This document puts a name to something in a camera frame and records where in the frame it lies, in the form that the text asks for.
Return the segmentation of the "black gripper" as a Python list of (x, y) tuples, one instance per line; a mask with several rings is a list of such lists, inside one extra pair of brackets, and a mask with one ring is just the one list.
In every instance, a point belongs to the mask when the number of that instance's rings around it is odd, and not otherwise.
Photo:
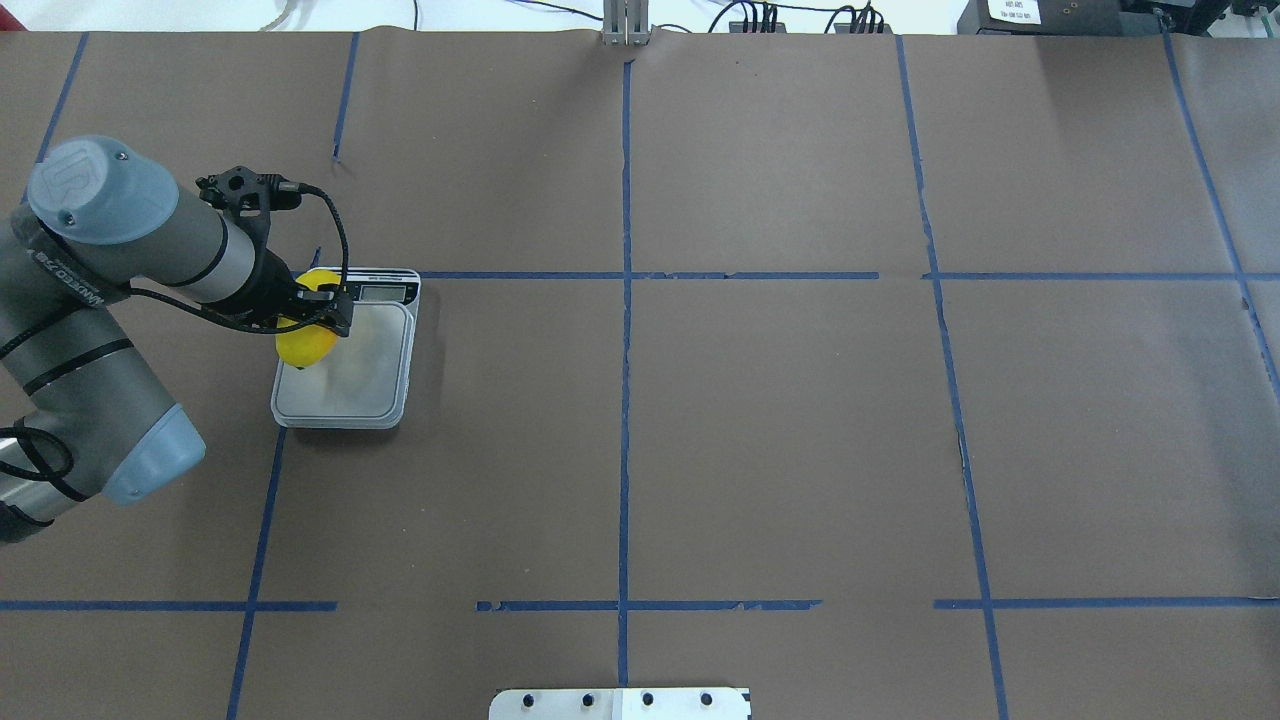
[(343, 284), (300, 284), (288, 265), (262, 250), (244, 284), (230, 296), (230, 319), (253, 331), (279, 334), (319, 328), (338, 338), (349, 336), (353, 296)]

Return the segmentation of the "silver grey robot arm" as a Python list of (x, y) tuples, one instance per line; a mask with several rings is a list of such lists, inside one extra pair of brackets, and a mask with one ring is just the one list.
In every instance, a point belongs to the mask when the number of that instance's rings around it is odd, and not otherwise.
[(204, 438), (110, 309), (146, 297), (228, 331), (349, 333), (348, 265), (307, 287), (271, 215), (325, 192), (246, 167), (183, 190), (123, 141), (52, 147), (3, 218), (3, 366), (32, 411), (3, 428), (1, 534), (17, 544), (102, 496), (127, 506), (197, 466)]

